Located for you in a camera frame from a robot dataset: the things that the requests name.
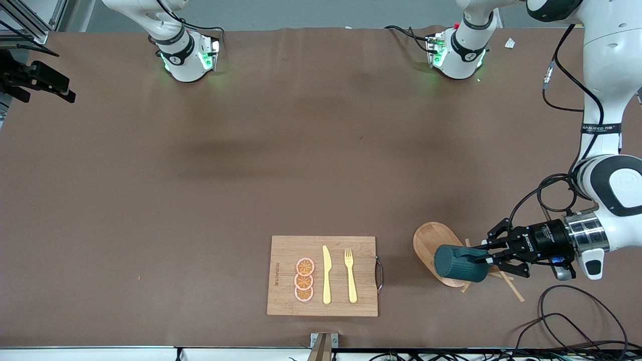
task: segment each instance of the fork handle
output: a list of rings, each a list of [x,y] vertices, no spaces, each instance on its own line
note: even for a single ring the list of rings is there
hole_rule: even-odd
[[[357,302],[357,288],[354,285],[354,274],[352,274],[352,267],[348,267],[348,293],[351,303]]]

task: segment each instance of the gray floor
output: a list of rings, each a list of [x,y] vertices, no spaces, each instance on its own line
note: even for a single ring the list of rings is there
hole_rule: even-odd
[[[504,8],[506,27],[550,26],[531,19],[524,4]],[[452,26],[461,20],[455,0],[191,0],[178,13],[201,26],[226,30],[276,30],[280,28],[383,28],[386,25],[423,28]],[[130,19],[96,1],[87,31],[142,31]]]

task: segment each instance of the table surface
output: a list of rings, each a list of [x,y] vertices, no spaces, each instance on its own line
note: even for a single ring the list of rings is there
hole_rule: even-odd
[[[484,66],[454,81],[387,30],[228,33],[225,72],[192,84],[162,70],[145,34],[52,34],[61,57],[32,58],[67,75],[78,97],[34,92],[0,132],[0,344],[298,346],[332,331],[344,347],[513,346],[557,282],[551,270],[516,280],[525,303],[494,278],[462,294],[431,275],[412,238],[436,221],[478,244],[568,168],[580,116],[540,94],[561,34],[499,30]],[[578,30],[560,53],[576,75],[581,43]],[[550,87],[556,104],[582,106],[560,72]],[[637,156],[639,117],[632,103],[624,152]],[[559,186],[545,198],[569,197]],[[516,217],[542,220],[535,201]],[[275,234],[375,236],[379,317],[268,316]],[[569,282],[609,305],[633,342],[641,258],[614,252],[601,281]],[[594,339],[620,337],[570,291],[551,293],[546,311]],[[522,345],[555,346],[539,327]]]

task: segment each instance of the blue cup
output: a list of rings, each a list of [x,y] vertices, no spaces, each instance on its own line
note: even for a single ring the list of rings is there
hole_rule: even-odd
[[[474,259],[488,255],[488,251],[483,249],[441,245],[435,252],[435,270],[445,278],[481,282],[488,275],[490,265],[486,262],[475,263]]]

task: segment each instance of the cable connector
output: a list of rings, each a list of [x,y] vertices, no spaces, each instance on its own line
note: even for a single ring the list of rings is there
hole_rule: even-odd
[[[555,61],[551,60],[550,64],[548,64],[546,75],[544,76],[544,84],[542,85],[542,89],[548,88],[548,82],[551,81],[551,77],[553,76],[553,67],[555,67]]]

